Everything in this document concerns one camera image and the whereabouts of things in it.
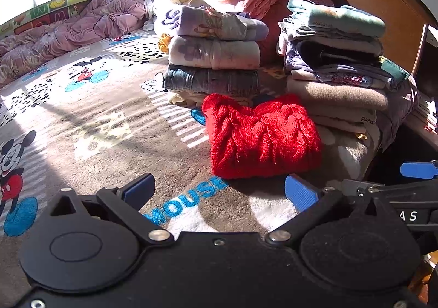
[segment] denim jeans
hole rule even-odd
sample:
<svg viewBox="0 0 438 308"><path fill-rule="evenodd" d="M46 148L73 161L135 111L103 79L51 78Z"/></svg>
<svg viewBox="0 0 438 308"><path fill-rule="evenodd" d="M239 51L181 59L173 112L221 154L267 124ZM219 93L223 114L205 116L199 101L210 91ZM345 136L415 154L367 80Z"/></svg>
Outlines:
<svg viewBox="0 0 438 308"><path fill-rule="evenodd" d="M257 71L213 70L169 64L163 88L174 91L218 93L247 97L258 92Z"/></svg>

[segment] bolt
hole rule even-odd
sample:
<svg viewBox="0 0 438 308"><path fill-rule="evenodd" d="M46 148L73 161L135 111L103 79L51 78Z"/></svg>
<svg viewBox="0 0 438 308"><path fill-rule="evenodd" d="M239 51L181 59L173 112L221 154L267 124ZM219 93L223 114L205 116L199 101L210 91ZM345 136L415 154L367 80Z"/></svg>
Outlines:
<svg viewBox="0 0 438 308"><path fill-rule="evenodd" d="M269 238L272 241L287 241L290 237L290 233L286 230L275 230L269 233Z"/></svg>
<svg viewBox="0 0 438 308"><path fill-rule="evenodd" d="M30 302L31 308L45 308L45 304L43 301L40 301L39 299L34 299L32 302Z"/></svg>
<svg viewBox="0 0 438 308"><path fill-rule="evenodd" d="M394 304L394 308L407 308L408 305L405 301L398 301L396 304Z"/></svg>
<svg viewBox="0 0 438 308"><path fill-rule="evenodd" d="M149 238L154 241L164 241L170 238L170 233L163 229L152 230L148 234Z"/></svg>
<svg viewBox="0 0 438 308"><path fill-rule="evenodd" d="M216 240L213 241L213 245L215 245L215 246L222 246L222 245L225 245L225 240L222 240L222 239L216 239Z"/></svg>
<svg viewBox="0 0 438 308"><path fill-rule="evenodd" d="M368 192L377 193L377 192L380 192L380 189L378 189L378 187L376 187L376 186L371 186L368 188Z"/></svg>

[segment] mickey mouse rug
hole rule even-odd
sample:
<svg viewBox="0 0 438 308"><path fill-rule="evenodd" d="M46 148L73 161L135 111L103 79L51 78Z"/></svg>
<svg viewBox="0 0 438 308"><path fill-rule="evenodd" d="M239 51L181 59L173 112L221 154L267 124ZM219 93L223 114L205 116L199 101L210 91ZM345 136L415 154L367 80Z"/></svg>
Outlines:
<svg viewBox="0 0 438 308"><path fill-rule="evenodd" d="M141 30L67 53L0 90L0 307L29 289L18 250L63 187L92 194L150 172L155 195L141 213L176 237L264 234L296 215L284 177L225 181L211 174L204 114L168 101L167 66L158 37ZM257 102L284 90L281 66L262 69L259 79ZM318 131L325 165L310 174L315 184L360 178L369 147Z"/></svg>

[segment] dalmatian spot print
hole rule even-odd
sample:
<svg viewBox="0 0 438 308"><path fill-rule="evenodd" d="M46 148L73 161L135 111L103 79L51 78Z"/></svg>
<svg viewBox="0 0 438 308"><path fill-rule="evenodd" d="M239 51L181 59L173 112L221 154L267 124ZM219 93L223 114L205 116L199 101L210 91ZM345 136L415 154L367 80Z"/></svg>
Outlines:
<svg viewBox="0 0 438 308"><path fill-rule="evenodd" d="M124 61L130 62L129 67L134 64L149 63L155 59L165 57L166 54L158 49L158 40L145 39L143 43L138 43L135 46L125 48L119 52L119 55Z"/></svg>
<svg viewBox="0 0 438 308"><path fill-rule="evenodd" d="M0 106L0 128L10 123L17 115L47 102L50 98L52 86L53 81L48 78L41 83L32 85L31 88L24 90L21 94L12 95L5 99Z"/></svg>

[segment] crumpled purple blanket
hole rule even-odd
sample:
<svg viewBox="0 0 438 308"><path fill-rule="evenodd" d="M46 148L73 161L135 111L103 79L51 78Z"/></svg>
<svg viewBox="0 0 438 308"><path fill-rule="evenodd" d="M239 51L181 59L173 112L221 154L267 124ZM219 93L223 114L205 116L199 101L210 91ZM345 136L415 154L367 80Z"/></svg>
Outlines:
<svg viewBox="0 0 438 308"><path fill-rule="evenodd" d="M0 39L0 88L45 62L141 28L145 0L91 0L78 16Z"/></svg>

